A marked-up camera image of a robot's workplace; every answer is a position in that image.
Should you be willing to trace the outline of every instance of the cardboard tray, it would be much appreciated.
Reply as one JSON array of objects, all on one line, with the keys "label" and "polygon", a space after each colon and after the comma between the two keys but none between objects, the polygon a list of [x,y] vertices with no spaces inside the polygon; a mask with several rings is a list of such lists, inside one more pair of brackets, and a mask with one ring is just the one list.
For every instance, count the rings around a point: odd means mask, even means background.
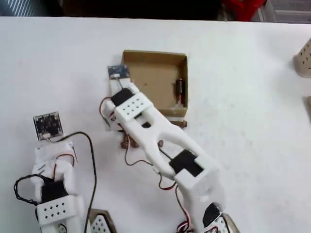
[{"label": "cardboard tray", "polygon": [[[131,80],[166,117],[184,117],[188,108],[188,60],[185,54],[125,50]],[[182,103],[177,106],[175,81],[184,80]]]}]

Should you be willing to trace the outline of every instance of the red wire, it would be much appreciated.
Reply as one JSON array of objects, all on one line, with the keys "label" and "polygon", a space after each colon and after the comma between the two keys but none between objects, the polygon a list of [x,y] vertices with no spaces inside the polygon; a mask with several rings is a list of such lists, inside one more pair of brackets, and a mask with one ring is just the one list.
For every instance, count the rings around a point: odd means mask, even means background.
[{"label": "red wire", "polygon": [[216,229],[216,233],[218,233],[218,232],[219,232],[219,229],[218,229],[217,226],[212,227],[211,229],[207,230],[207,232],[209,233],[209,232],[211,232],[211,231],[213,231],[213,230],[215,230],[215,229]]},{"label": "red wire", "polygon": [[171,186],[169,186],[169,187],[165,187],[165,188],[162,188],[161,187],[161,183],[162,183],[162,174],[161,173],[159,173],[159,175],[160,175],[160,182],[159,182],[159,188],[160,189],[162,189],[162,190],[166,190],[166,191],[168,191],[168,190],[171,190],[171,189],[173,189],[174,188],[174,186],[176,185],[176,182],[174,182]]},{"label": "red wire", "polygon": [[[74,156],[72,154],[61,154],[61,155],[58,155],[55,159],[55,161],[59,158],[59,157],[62,157],[62,156],[71,156],[72,157],[72,166],[74,166]],[[56,170],[56,163],[54,165],[54,169],[53,169],[53,180],[55,180],[55,170]]]}]

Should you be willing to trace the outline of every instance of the white tabletop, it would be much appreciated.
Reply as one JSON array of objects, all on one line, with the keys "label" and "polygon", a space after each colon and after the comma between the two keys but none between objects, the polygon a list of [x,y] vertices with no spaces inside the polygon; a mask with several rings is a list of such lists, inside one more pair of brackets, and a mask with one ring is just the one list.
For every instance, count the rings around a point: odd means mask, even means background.
[{"label": "white tabletop", "polygon": [[[187,54],[185,130],[223,166],[225,211],[241,232],[311,231],[311,129],[302,101],[311,80],[292,65],[310,36],[311,25],[1,17],[1,232],[39,232],[34,207],[15,199],[13,184],[31,172],[39,145],[32,117],[53,111],[66,133],[93,139],[93,207],[109,210],[118,232],[173,233],[184,219],[174,192],[160,190],[149,167],[125,165],[121,134],[106,132],[99,116],[106,67],[119,64],[125,49]],[[89,144],[72,140],[88,204]],[[138,158],[143,153],[131,150],[129,160]],[[20,186],[24,196],[33,191],[30,182]]]}]

